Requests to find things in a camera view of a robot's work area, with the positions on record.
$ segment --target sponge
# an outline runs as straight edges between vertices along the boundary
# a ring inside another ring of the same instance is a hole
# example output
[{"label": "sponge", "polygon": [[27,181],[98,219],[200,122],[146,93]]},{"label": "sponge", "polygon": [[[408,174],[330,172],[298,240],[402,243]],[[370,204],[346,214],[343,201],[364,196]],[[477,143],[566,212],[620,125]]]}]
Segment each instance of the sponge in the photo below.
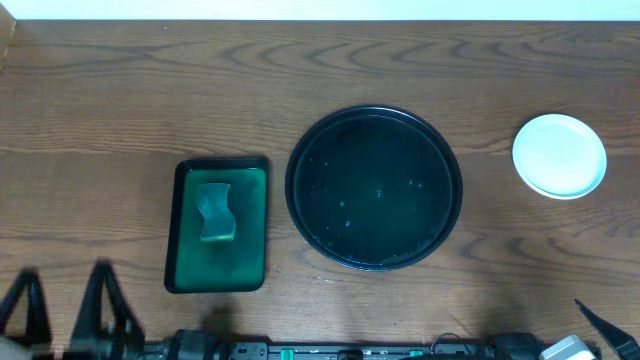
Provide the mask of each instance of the sponge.
[{"label": "sponge", "polygon": [[196,187],[196,206],[204,218],[201,241],[232,241],[236,235],[236,218],[227,205],[231,185],[200,184]]}]

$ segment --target wooden table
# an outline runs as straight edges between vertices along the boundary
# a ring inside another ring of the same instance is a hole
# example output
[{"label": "wooden table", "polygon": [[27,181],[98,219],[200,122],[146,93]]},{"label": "wooden table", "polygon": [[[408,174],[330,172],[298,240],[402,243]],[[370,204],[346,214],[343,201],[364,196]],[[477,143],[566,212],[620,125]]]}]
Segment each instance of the wooden table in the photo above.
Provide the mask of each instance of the wooden table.
[{"label": "wooden table", "polygon": [[[464,179],[450,238],[387,273],[311,249],[284,198],[302,134],[371,103],[433,124]],[[582,199],[544,198],[516,174],[514,135],[544,112],[582,119],[606,146],[604,181]],[[272,163],[264,286],[169,294],[175,166],[254,154]],[[58,345],[108,257],[150,339],[530,331],[606,347],[573,299],[640,336],[640,24],[20,22],[0,76],[0,182],[0,289],[38,266]]]}]

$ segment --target dark plate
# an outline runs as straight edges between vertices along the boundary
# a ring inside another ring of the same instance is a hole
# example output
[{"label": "dark plate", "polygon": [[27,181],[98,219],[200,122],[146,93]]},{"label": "dark plate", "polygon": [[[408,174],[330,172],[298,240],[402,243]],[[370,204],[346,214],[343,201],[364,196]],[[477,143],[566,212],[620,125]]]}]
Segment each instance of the dark plate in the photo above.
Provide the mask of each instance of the dark plate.
[{"label": "dark plate", "polygon": [[462,177],[444,138],[415,115],[382,106],[339,111],[294,149],[289,212],[320,253],[371,271],[431,254],[453,229]]}]

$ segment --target black cable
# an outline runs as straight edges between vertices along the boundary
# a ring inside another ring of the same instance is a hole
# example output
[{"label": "black cable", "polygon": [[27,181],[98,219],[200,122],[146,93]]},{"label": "black cable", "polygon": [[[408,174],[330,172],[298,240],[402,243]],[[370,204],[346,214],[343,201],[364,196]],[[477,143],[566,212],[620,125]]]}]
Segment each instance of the black cable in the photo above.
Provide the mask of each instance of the black cable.
[{"label": "black cable", "polygon": [[[457,334],[454,334],[454,333],[444,333],[444,334],[441,334],[440,336],[438,336],[438,337],[436,338],[436,340],[433,342],[433,344],[431,344],[431,353],[432,353],[432,354],[435,354],[435,353],[436,353],[436,350],[435,350],[435,349],[436,349],[436,345],[438,345],[438,342],[440,342],[440,340],[441,340],[443,337],[445,337],[445,336],[455,336],[455,337],[457,337],[458,339],[462,340],[462,338],[461,338],[460,336],[458,336]],[[467,351],[468,355],[475,355],[475,354],[471,351],[471,349],[469,349],[469,347],[468,347],[466,344],[462,344],[462,346],[464,346],[464,349]]]}]

